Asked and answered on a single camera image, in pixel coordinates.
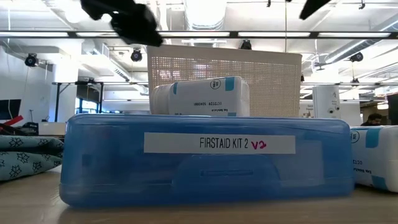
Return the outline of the white box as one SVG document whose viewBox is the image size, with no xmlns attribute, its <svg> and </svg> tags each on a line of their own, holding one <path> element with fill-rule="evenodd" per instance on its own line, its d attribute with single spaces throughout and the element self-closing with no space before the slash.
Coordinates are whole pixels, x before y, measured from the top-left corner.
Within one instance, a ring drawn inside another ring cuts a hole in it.
<svg viewBox="0 0 398 224">
<path fill-rule="evenodd" d="M 64 136 L 66 123 L 41 122 L 38 127 L 39 136 Z"/>
</svg>

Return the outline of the dark wall monitor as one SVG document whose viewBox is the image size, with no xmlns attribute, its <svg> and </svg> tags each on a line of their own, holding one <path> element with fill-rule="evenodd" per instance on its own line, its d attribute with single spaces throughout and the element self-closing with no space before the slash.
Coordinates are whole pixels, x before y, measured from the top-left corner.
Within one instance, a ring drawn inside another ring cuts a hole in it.
<svg viewBox="0 0 398 224">
<path fill-rule="evenodd" d="M 0 120 L 10 120 L 19 116 L 21 99 L 0 100 Z"/>
</svg>

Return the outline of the white standing device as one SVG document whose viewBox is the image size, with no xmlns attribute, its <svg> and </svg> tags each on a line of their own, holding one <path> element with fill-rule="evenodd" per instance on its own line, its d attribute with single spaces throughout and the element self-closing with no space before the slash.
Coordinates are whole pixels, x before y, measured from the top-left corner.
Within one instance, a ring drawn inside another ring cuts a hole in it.
<svg viewBox="0 0 398 224">
<path fill-rule="evenodd" d="M 313 87 L 313 109 L 316 118 L 340 119 L 340 93 L 334 85 Z"/>
</svg>

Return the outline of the person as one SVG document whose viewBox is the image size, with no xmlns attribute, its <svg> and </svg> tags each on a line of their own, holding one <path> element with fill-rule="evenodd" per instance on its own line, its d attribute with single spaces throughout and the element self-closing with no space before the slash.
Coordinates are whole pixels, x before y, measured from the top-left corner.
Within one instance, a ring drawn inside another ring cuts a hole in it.
<svg viewBox="0 0 398 224">
<path fill-rule="evenodd" d="M 380 126 L 382 115 L 379 113 L 373 113 L 368 116 L 368 119 L 361 124 L 361 126 Z"/>
</svg>

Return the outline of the blue translucent first aid box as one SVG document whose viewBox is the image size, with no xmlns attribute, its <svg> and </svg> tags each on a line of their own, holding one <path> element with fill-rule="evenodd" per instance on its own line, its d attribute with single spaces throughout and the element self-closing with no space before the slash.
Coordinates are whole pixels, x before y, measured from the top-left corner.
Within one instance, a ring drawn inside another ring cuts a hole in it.
<svg viewBox="0 0 398 224">
<path fill-rule="evenodd" d="M 79 114 L 60 197 L 122 207 L 349 195 L 350 128 L 338 119 Z"/>
</svg>

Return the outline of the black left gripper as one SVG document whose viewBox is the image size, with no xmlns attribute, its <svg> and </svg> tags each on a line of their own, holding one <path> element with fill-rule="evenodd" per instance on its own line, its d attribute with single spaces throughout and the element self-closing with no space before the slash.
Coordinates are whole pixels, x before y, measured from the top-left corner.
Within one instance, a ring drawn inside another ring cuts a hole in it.
<svg viewBox="0 0 398 224">
<path fill-rule="evenodd" d="M 135 2 L 116 2 L 111 17 L 113 30 L 127 44 L 159 47 L 163 38 L 157 32 L 157 22 L 152 11 Z"/>
</svg>

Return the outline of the white perforated plastic basket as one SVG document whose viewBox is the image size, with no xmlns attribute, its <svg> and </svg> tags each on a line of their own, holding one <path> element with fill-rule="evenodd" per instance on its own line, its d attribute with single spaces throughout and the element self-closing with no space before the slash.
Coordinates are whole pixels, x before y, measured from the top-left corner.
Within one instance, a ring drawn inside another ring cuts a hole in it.
<svg viewBox="0 0 398 224">
<path fill-rule="evenodd" d="M 149 88 L 180 81 L 241 77 L 249 86 L 250 114 L 297 117 L 300 54 L 163 45 L 147 48 Z"/>
</svg>

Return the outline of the teal patterned folded cloth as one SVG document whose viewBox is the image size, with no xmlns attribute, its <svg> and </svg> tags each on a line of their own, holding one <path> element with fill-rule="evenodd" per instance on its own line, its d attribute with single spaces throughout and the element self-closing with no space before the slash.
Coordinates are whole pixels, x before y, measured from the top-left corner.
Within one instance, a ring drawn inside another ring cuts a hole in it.
<svg viewBox="0 0 398 224">
<path fill-rule="evenodd" d="M 64 143 L 40 136 L 0 136 L 0 182 L 36 175 L 62 164 Z"/>
</svg>

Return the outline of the dark cabinet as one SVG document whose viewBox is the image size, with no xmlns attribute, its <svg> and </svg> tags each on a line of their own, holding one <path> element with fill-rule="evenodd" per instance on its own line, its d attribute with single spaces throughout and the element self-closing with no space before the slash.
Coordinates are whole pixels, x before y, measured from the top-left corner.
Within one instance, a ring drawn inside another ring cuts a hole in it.
<svg viewBox="0 0 398 224">
<path fill-rule="evenodd" d="M 388 95 L 387 101 L 389 105 L 388 117 L 391 122 L 391 125 L 398 125 L 398 93 L 394 95 Z"/>
</svg>

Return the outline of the black bag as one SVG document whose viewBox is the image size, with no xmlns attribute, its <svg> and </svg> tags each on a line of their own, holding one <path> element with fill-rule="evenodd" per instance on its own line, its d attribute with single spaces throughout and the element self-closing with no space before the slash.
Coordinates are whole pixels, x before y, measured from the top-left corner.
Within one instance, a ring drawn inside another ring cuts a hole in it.
<svg viewBox="0 0 398 224">
<path fill-rule="evenodd" d="M 29 136 L 38 136 L 39 124 L 34 122 L 27 122 L 20 128 L 20 130 L 25 132 Z"/>
</svg>

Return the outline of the white gauze pack blue print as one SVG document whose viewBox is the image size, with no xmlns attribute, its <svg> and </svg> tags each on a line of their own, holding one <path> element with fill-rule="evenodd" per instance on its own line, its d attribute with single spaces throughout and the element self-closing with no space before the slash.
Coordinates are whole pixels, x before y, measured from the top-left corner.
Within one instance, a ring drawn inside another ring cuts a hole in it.
<svg viewBox="0 0 398 224">
<path fill-rule="evenodd" d="M 398 126 L 352 127 L 354 181 L 398 193 Z"/>
<path fill-rule="evenodd" d="M 159 85 L 149 97 L 150 112 L 166 115 L 249 116 L 249 86 L 241 77 Z"/>
</svg>

